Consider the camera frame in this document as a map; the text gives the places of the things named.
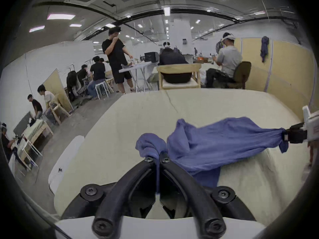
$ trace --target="wooden table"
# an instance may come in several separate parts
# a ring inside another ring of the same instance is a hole
[[[180,118],[201,127],[241,116],[263,128],[289,128],[300,122],[273,95],[258,91],[177,89],[123,95],[86,135],[65,171],[54,197],[57,213],[63,213],[83,186],[116,182],[140,162],[135,144],[143,133],[166,140]],[[290,145],[286,153],[279,148],[267,149],[223,166],[218,185],[233,188],[257,221],[268,225],[300,189],[308,160],[306,143]]]

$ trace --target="blue cloth hanging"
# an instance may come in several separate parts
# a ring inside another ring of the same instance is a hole
[[[284,130],[260,128],[247,117],[226,118],[201,128],[179,119],[167,145],[155,134],[147,133],[140,136],[136,149],[141,157],[155,159],[165,150],[174,163],[201,185],[216,187],[221,166],[254,156],[266,148],[279,146],[282,153],[286,152]]]

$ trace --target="ceiling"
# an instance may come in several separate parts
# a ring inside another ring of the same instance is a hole
[[[203,12],[211,10],[218,14],[231,17],[237,20],[249,20],[254,18],[265,17],[266,14],[255,15],[254,12],[266,11],[271,16],[283,16],[296,18],[292,7],[285,0],[96,0],[86,8],[74,7],[72,4],[56,5],[52,3],[64,2],[65,0],[34,0],[30,8],[26,10],[21,19],[16,33],[12,36],[10,47],[7,50],[7,59],[5,64],[18,58],[30,50],[54,44],[62,41],[83,40],[96,33],[99,28],[104,27],[107,23],[116,22],[117,20],[127,19],[128,15],[132,18],[140,13],[160,10],[165,6],[171,8],[197,9]],[[74,14],[72,20],[47,20],[50,13],[67,13]],[[231,20],[213,17],[209,15],[197,15],[188,13],[172,13],[169,17],[163,14],[145,18],[136,19],[121,25],[122,31],[120,38],[128,40],[126,35],[134,37],[133,44],[140,41],[149,42],[151,40],[166,39],[165,19],[173,21],[174,18],[187,18],[190,21],[192,37],[197,38],[199,34],[205,34],[205,31],[215,29],[220,24],[233,24]],[[70,27],[70,24],[81,24],[81,27]],[[43,30],[29,33],[29,29],[36,26],[45,25]],[[100,44],[108,37],[108,31],[90,38],[98,41]]]

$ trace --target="gray t-shirt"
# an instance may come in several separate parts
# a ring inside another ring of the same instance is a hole
[[[234,71],[241,61],[242,56],[235,46],[226,46],[219,50],[217,62],[222,64],[221,71],[229,77],[234,76]]]

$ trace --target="white shirt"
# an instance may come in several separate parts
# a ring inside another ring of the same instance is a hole
[[[235,46],[226,46],[219,50],[217,62],[222,64],[221,71],[229,77],[234,76],[234,71],[241,61],[242,56]]]
[[[44,93],[44,101],[46,103],[48,103],[48,102],[50,102],[53,99],[54,99],[54,94],[52,92],[50,92],[50,91],[45,91],[45,93]]]

